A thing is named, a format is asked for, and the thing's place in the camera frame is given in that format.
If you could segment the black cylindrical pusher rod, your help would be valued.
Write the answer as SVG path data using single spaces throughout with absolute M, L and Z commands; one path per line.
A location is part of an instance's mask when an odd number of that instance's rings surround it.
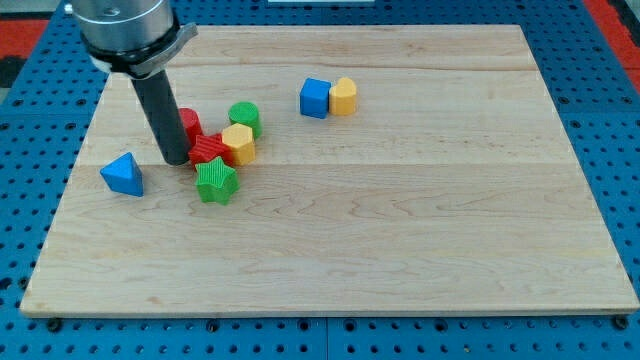
M 162 158 L 172 166 L 185 164 L 191 143 L 166 71 L 132 84 Z

